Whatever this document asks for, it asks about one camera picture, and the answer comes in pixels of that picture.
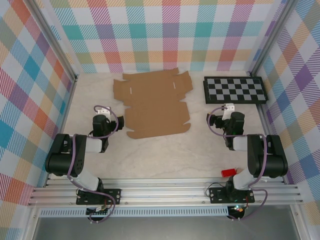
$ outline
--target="checkerboard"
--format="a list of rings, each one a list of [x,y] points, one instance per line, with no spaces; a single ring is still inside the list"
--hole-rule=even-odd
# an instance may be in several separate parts
[[[265,104],[268,96],[261,77],[206,76],[206,104]]]

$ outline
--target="cable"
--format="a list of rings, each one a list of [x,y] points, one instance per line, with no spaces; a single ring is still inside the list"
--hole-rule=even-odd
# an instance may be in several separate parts
[[[116,121],[116,125],[115,125],[115,129],[108,135],[106,136],[88,136],[88,138],[92,138],[92,139],[104,139],[104,138],[108,138],[110,137],[111,135],[113,135],[117,129],[118,129],[118,126],[119,126],[119,120],[117,118],[117,115],[110,109],[110,108],[107,108],[105,106],[101,106],[101,105],[95,105],[93,107],[93,110],[97,113],[98,111],[96,110],[96,107],[100,107],[100,108],[103,108],[103,109],[106,109],[108,110],[114,117],[115,117],[115,121]],[[90,189],[87,189],[85,187],[82,187],[80,184],[76,183],[74,181],[74,179],[70,176],[71,174],[71,171],[72,171],[72,168],[74,167],[74,164],[75,164],[75,159],[76,159],[76,134],[73,135],[72,137],[72,159],[71,159],[71,164],[70,164],[70,167],[69,167],[69,170],[68,170],[68,173],[66,175],[66,177],[70,180],[70,182],[75,185],[77,188],[83,190],[83,191],[86,191],[86,192],[89,192],[89,193],[92,193],[92,194],[98,194],[98,195],[102,195],[102,196],[106,196],[108,198],[110,198],[112,200],[112,203],[113,203],[113,208],[112,210],[110,211],[110,213],[105,216],[103,219],[101,219],[100,221],[93,221],[92,218],[91,218],[91,215],[89,215],[89,219],[91,221],[91,223],[95,223],[95,224],[99,224],[99,223],[102,223],[104,222],[105,220],[107,220],[110,215],[114,212],[115,208],[116,208],[116,200],[114,199],[113,196],[107,194],[107,193],[104,193],[104,192],[98,192],[98,191],[93,191],[93,190],[90,190]]]
[[[223,135],[223,134],[220,134],[220,133],[215,132],[215,131],[211,128],[211,126],[210,126],[210,118],[211,118],[212,114],[213,114],[215,111],[219,110],[219,109],[224,110],[224,109],[227,109],[227,108],[226,108],[226,107],[218,107],[218,108],[214,109],[212,112],[210,112],[209,117],[207,118],[207,121],[206,121],[207,124],[208,124],[208,127],[209,127],[210,131],[213,132],[215,135],[220,136],[220,137],[224,137],[224,138],[246,137],[247,135]],[[254,185],[254,184],[256,184],[257,182],[259,182],[259,180],[262,178],[262,176],[264,175],[265,169],[266,169],[266,164],[267,164],[267,153],[268,153],[267,139],[266,139],[265,135],[263,135],[263,134],[258,134],[258,135],[261,136],[261,137],[262,137],[262,140],[263,140],[263,162],[262,162],[262,168],[261,168],[261,171],[260,171],[259,176],[256,178],[255,181],[251,182],[251,183],[248,185],[248,188],[249,188],[249,190],[252,190],[252,191],[255,191],[255,192],[265,192],[265,197],[264,197],[264,200],[263,200],[263,202],[261,203],[261,205],[260,205],[254,212],[252,212],[250,215],[243,217],[242,220],[246,220],[246,219],[252,217],[253,215],[255,215],[255,214],[265,205],[265,203],[266,203],[266,201],[267,201],[267,198],[268,198],[268,192],[267,192],[267,190],[262,189],[262,188],[251,188],[252,185]]]
[[[210,184],[210,186],[208,186],[208,188],[205,190],[205,195],[208,197],[208,198],[210,198],[209,196],[208,196],[208,194],[207,194],[207,191],[208,191],[208,189],[213,185],[213,184],[219,184],[221,187],[223,187],[224,188],[224,186],[223,185],[221,185],[220,183],[218,183],[218,182],[213,182],[213,183],[211,183]]]

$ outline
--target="cardboard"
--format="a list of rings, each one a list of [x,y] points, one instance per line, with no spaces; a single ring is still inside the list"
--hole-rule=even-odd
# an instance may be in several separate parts
[[[142,139],[189,130],[191,124],[186,102],[180,100],[193,89],[189,73],[177,74],[177,68],[137,74],[123,74],[126,81],[113,81],[116,100],[125,106],[124,122],[134,130],[126,134]]]

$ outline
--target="black bracket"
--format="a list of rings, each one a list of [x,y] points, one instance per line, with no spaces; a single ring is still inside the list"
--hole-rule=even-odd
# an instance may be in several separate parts
[[[255,196],[251,190],[238,191],[238,195],[234,201],[231,201],[227,195],[225,187],[210,187],[209,197],[211,204],[252,204],[255,202]]]
[[[111,195],[115,204],[119,205],[121,200],[121,189],[119,188],[109,188],[103,189],[102,193]],[[88,191],[77,190],[77,199],[75,201],[76,205],[104,205],[105,200],[107,205],[113,204],[112,200],[104,195],[91,193]]]

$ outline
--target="purple cable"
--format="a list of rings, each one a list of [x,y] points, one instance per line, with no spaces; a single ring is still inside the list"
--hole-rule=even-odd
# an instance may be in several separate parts
[[[119,120],[118,120],[116,114],[115,114],[110,108],[107,108],[107,107],[101,106],[101,105],[95,105],[95,106],[93,107],[93,109],[94,109],[94,111],[95,111],[96,113],[98,112],[98,111],[96,110],[96,107],[100,107],[100,108],[104,108],[104,109],[108,110],[108,111],[115,117],[115,121],[116,121],[115,129],[114,129],[110,134],[108,134],[108,135],[106,135],[106,136],[90,136],[90,138],[92,138],[92,139],[105,139],[105,138],[110,137],[112,134],[114,134],[114,133],[117,131],[118,126],[119,126]],[[90,190],[90,189],[87,189],[87,188],[82,187],[81,185],[77,184],[77,183],[70,177],[72,168],[74,167],[74,164],[75,164],[75,159],[76,159],[76,134],[74,134],[73,137],[72,137],[72,159],[71,159],[71,164],[70,164],[70,167],[69,167],[69,170],[68,170],[68,173],[67,173],[66,177],[67,177],[67,178],[70,180],[70,182],[71,182],[73,185],[75,185],[77,188],[82,189],[82,190],[84,190],[84,191],[86,191],[86,192],[89,192],[89,193],[92,193],[92,194],[99,194],[99,195],[106,196],[106,197],[108,197],[108,198],[110,198],[110,199],[112,200],[112,203],[113,203],[113,204],[112,204],[112,205],[113,205],[113,206],[112,206],[112,210],[111,210],[110,213],[109,213],[107,216],[105,216],[102,220],[100,220],[100,221],[93,221],[93,220],[91,219],[91,216],[93,215],[93,213],[89,215],[89,219],[90,219],[91,223],[95,223],[95,224],[102,223],[102,222],[104,222],[105,220],[107,220],[107,219],[110,217],[110,215],[114,212],[114,210],[115,210],[115,208],[116,208],[116,200],[115,200],[111,195],[109,195],[109,194],[106,194],[106,193],[104,193],[104,192],[92,191],[92,190]]]
[[[223,134],[220,134],[220,133],[215,132],[215,131],[211,128],[211,126],[210,126],[210,118],[211,118],[212,114],[213,114],[215,111],[219,110],[219,109],[224,110],[224,109],[227,109],[227,108],[226,108],[226,107],[218,107],[218,108],[214,109],[214,110],[209,114],[209,117],[208,117],[208,119],[207,119],[207,124],[208,124],[208,127],[209,127],[210,131],[213,132],[213,133],[214,133],[215,135],[217,135],[217,136],[225,137],[225,138],[230,138],[230,137],[246,137],[247,135],[223,135]],[[252,217],[254,214],[256,214],[256,213],[263,207],[263,205],[265,205],[265,203],[266,203],[266,201],[267,201],[267,198],[268,198],[268,192],[267,192],[267,190],[262,189],[262,188],[259,188],[259,189],[258,189],[258,188],[251,188],[252,185],[254,185],[254,184],[256,184],[257,182],[259,182],[259,180],[262,178],[262,176],[264,175],[265,169],[266,169],[266,164],[267,164],[267,153],[268,153],[268,151],[267,151],[267,139],[266,139],[265,135],[263,135],[263,134],[259,134],[259,135],[262,137],[262,140],[263,140],[263,149],[264,149],[264,151],[263,151],[262,168],[261,168],[260,174],[259,174],[259,176],[257,177],[257,179],[256,179],[255,181],[251,182],[251,183],[248,185],[248,188],[251,189],[252,191],[255,191],[255,192],[265,192],[265,197],[264,197],[264,200],[263,200],[263,202],[261,203],[261,205],[260,205],[254,212],[252,212],[250,215],[243,217],[242,220],[248,219],[248,218]]]

